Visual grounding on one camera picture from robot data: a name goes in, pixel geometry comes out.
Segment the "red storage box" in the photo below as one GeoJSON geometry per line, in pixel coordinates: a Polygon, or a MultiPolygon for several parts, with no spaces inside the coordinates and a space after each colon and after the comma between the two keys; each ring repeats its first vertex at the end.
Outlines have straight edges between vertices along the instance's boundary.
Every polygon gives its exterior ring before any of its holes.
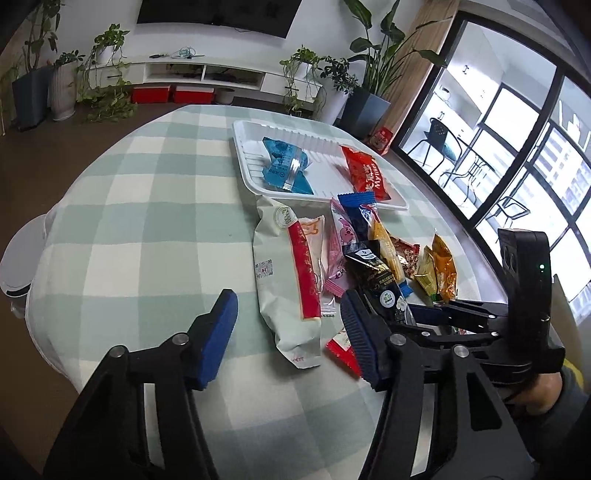
{"type": "Polygon", "coordinates": [[[170,85],[134,87],[131,92],[133,103],[166,103],[170,97],[170,85]]]}
{"type": "Polygon", "coordinates": [[[211,103],[213,88],[209,87],[176,87],[173,93],[174,103],[211,103]]]}

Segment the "black chair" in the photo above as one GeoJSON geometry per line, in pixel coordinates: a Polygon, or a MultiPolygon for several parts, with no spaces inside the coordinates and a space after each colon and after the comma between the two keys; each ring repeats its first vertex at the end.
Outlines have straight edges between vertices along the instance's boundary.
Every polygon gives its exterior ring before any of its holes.
{"type": "Polygon", "coordinates": [[[425,163],[427,163],[427,158],[429,157],[431,147],[433,147],[436,151],[438,151],[441,154],[441,162],[439,162],[437,166],[434,169],[432,169],[431,172],[429,172],[429,175],[431,175],[435,170],[437,170],[445,159],[448,159],[450,162],[452,162],[452,164],[455,165],[458,159],[462,156],[463,152],[460,142],[458,141],[456,136],[450,132],[450,130],[448,129],[448,127],[445,126],[444,123],[439,121],[437,118],[431,118],[430,122],[431,128],[429,129],[429,132],[423,132],[426,138],[423,138],[418,144],[416,144],[414,147],[410,149],[410,152],[408,152],[408,155],[410,155],[413,152],[413,150],[423,142],[427,142],[429,144],[429,148],[427,149],[427,154],[425,155],[425,159],[423,160],[422,167],[424,167],[425,163]],[[456,141],[457,147],[459,148],[458,153],[454,152],[449,147],[449,145],[447,145],[448,136],[450,136],[456,141]]]}
{"type": "Polygon", "coordinates": [[[503,197],[501,200],[498,201],[496,206],[496,212],[486,217],[486,219],[488,220],[489,218],[496,217],[500,213],[503,213],[505,215],[505,223],[503,223],[503,228],[505,228],[507,222],[510,222],[509,228],[511,228],[514,220],[522,218],[531,213],[529,208],[527,208],[525,205],[523,205],[523,203],[515,200],[511,196],[503,197]]]}

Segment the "tv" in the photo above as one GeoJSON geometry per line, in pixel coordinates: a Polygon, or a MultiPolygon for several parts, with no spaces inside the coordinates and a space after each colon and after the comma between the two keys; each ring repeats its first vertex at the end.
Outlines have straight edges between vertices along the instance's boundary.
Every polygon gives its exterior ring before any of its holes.
{"type": "Polygon", "coordinates": [[[286,38],[301,0],[144,0],[138,23],[202,23],[286,38]]]}

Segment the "blue gripper pad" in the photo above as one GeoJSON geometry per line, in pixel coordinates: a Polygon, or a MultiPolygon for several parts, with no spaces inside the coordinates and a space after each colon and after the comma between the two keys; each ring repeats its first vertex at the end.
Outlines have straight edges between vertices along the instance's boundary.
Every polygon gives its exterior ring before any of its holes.
{"type": "Polygon", "coordinates": [[[386,346],[391,333],[388,325],[382,317],[368,312],[355,290],[347,290],[343,295],[340,316],[363,378],[375,391],[385,390],[392,374],[386,346]]]}
{"type": "Polygon", "coordinates": [[[232,290],[224,289],[212,311],[197,317],[189,328],[187,334],[200,357],[189,376],[197,381],[198,390],[204,390],[216,378],[237,318],[238,297],[232,290]]]}

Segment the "floor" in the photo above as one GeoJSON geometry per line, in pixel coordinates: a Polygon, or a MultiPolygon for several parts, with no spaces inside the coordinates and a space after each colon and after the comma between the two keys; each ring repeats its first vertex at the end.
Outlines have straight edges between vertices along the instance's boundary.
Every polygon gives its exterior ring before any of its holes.
{"type": "MultiPolygon", "coordinates": [[[[242,106],[251,106],[238,99],[242,106]]],[[[259,108],[280,111],[276,104],[259,108]]],[[[60,122],[45,121],[27,132],[0,137],[0,252],[26,222],[46,213],[78,175],[99,155],[139,126],[178,108],[175,104],[141,105],[131,119],[88,124],[84,112],[60,122]]],[[[460,223],[433,192],[393,154],[388,157],[434,203],[463,245],[484,300],[503,301],[490,266],[460,223]]],[[[0,433],[2,428],[27,461],[41,471],[76,391],[38,354],[25,323],[10,312],[0,295],[0,433]]]]}

